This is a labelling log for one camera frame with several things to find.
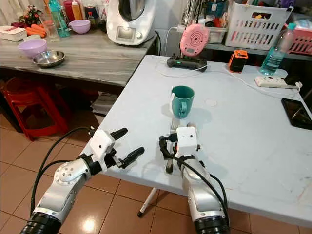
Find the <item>pink basket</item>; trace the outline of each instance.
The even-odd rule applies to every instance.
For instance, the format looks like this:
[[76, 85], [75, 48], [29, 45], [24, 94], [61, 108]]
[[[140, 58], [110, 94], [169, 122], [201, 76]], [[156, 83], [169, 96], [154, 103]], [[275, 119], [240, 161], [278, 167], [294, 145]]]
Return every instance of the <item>pink basket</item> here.
[[308, 29], [294, 30], [294, 41], [289, 49], [290, 52], [312, 55], [312, 31]]

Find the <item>bottle cap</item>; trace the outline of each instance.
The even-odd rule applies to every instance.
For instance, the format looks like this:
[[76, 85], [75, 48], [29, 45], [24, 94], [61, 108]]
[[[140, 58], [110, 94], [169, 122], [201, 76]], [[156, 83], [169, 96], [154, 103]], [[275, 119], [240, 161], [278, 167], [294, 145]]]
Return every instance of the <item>bottle cap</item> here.
[[296, 28], [296, 26], [297, 25], [295, 23], [289, 23], [287, 28], [293, 31]]

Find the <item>smartphone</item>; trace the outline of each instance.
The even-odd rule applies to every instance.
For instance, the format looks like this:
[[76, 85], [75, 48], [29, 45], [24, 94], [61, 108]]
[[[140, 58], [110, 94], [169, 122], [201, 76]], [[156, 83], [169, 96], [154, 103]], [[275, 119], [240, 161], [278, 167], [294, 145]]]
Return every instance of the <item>smartphone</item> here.
[[282, 104], [292, 126], [312, 130], [312, 120], [300, 101], [283, 98]]

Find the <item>plastic bottle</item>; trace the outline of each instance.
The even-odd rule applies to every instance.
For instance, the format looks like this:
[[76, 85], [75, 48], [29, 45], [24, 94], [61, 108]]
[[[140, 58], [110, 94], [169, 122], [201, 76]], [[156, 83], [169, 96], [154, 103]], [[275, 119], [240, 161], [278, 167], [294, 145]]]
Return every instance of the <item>plastic bottle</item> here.
[[93, 15], [92, 15], [92, 12], [91, 11], [89, 11], [88, 12], [88, 20], [90, 21], [90, 23], [91, 23], [91, 28], [92, 29], [95, 29], [96, 27], [97, 27], [97, 23], [96, 23], [96, 20], [94, 19], [94, 17], [93, 17]]
[[58, 35], [61, 38], [69, 37], [67, 24], [64, 19], [64, 14], [61, 9], [61, 4], [58, 0], [49, 0], [49, 8], [52, 16], [52, 20], [57, 28]]
[[289, 23], [287, 30], [283, 30], [277, 39], [277, 44], [272, 46], [261, 66], [260, 72], [266, 76], [271, 76], [278, 69], [281, 64], [285, 53], [290, 49], [293, 44], [294, 34], [293, 31], [296, 24]]
[[72, 9], [73, 9], [75, 20], [82, 20], [81, 10], [80, 10], [80, 6], [78, 5], [78, 2], [76, 1], [72, 2]]

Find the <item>water bottle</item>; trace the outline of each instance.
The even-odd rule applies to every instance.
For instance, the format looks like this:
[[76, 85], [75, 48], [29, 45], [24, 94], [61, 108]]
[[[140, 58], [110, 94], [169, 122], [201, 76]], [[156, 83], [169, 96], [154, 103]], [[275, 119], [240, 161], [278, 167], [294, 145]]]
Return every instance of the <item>water bottle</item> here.
[[266, 76], [271, 76], [278, 69], [281, 64], [285, 53], [290, 49], [293, 44], [294, 34], [293, 31], [296, 24], [289, 23], [286, 30], [283, 30], [278, 38], [276, 45], [272, 46], [261, 66], [260, 72]]
[[70, 33], [68, 31], [65, 17], [62, 12], [61, 4], [58, 2], [58, 0], [49, 0], [49, 8], [50, 8], [52, 20], [58, 31], [58, 35], [61, 38], [69, 37]]

